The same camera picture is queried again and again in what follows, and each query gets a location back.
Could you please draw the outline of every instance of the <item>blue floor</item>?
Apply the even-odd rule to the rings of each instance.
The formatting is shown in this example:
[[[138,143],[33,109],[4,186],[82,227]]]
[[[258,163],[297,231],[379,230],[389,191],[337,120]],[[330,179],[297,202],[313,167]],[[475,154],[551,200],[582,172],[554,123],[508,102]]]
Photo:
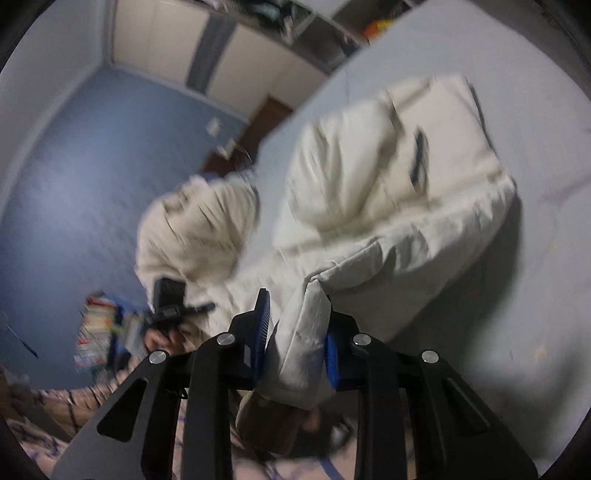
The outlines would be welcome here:
[[[0,333],[0,362],[36,388],[87,385],[73,366],[86,295],[145,304],[134,274],[138,221],[149,203],[196,173],[223,122],[225,144],[244,124],[148,80],[105,67],[37,144],[0,226],[0,312],[39,354]]]

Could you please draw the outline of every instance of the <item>silver screw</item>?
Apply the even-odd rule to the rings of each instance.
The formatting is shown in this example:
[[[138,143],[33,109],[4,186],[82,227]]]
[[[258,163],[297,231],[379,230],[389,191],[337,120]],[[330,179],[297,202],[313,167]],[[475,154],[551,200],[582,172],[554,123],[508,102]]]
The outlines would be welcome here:
[[[436,364],[439,361],[439,355],[433,350],[425,350],[421,353],[421,358],[427,364]]]
[[[231,345],[236,341],[236,338],[231,334],[231,333],[221,333],[218,337],[217,337],[217,342],[220,345],[226,346],[226,345]]]
[[[166,360],[166,352],[156,350],[155,352],[152,352],[148,358],[150,359],[151,364],[158,365]]]
[[[359,346],[369,345],[371,343],[371,337],[365,333],[358,333],[353,337],[353,343]]]

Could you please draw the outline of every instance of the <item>gray stripe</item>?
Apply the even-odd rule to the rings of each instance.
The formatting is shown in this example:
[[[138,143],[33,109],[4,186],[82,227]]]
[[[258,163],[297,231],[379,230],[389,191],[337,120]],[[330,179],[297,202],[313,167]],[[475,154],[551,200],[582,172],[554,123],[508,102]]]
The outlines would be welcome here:
[[[189,72],[189,88],[203,94],[207,92],[209,82],[236,29],[236,24],[236,20],[227,15],[210,15]]]

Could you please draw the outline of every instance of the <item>patterned fabric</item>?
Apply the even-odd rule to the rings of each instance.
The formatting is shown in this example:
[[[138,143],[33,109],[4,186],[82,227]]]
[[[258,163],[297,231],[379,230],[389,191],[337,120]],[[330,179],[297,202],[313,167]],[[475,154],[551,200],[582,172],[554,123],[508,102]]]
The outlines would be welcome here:
[[[66,430],[76,434],[92,414],[117,389],[129,373],[139,364],[132,359],[128,369],[106,385],[76,390],[41,390],[33,392],[35,399]],[[181,402],[173,456],[173,480],[181,479],[181,454],[187,402]],[[276,460],[259,463],[253,451],[243,445],[233,425],[237,403],[230,399],[230,439],[232,441],[232,466],[236,480],[353,480],[355,475],[356,439],[351,439],[338,452],[328,458]],[[8,420],[9,427],[27,455],[50,476],[53,467],[67,448],[67,443],[57,440],[38,429],[27,420]],[[409,478],[415,478],[414,468],[409,468]]]

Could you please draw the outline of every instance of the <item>person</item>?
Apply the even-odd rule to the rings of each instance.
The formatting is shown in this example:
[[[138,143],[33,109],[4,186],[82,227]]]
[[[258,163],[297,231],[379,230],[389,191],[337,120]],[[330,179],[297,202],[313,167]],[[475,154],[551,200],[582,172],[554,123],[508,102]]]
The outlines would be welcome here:
[[[144,336],[144,345],[151,352],[165,350],[170,355],[187,352],[186,339],[180,330],[172,330],[168,337],[161,332],[148,329]],[[47,475],[51,476],[53,467],[66,450],[68,443],[48,434],[25,418],[23,405],[33,402],[41,406],[55,422],[71,437],[84,426],[94,412],[105,403],[109,396],[139,365],[140,360],[133,357],[123,371],[107,384],[73,390],[33,390],[7,387],[0,373],[0,395],[10,396],[4,404],[11,406],[11,415],[0,414],[7,421],[14,436],[20,442],[27,455]],[[181,402],[176,441],[173,456],[173,479],[181,478],[181,453],[183,449],[184,419],[186,400]],[[326,458],[271,459],[261,461],[257,452],[241,441],[234,425],[238,405],[230,405],[230,440],[232,442],[232,466],[236,480],[349,480],[355,474],[356,438],[352,436],[337,452]],[[313,411],[302,423],[305,432],[314,433],[320,424],[320,413]]]

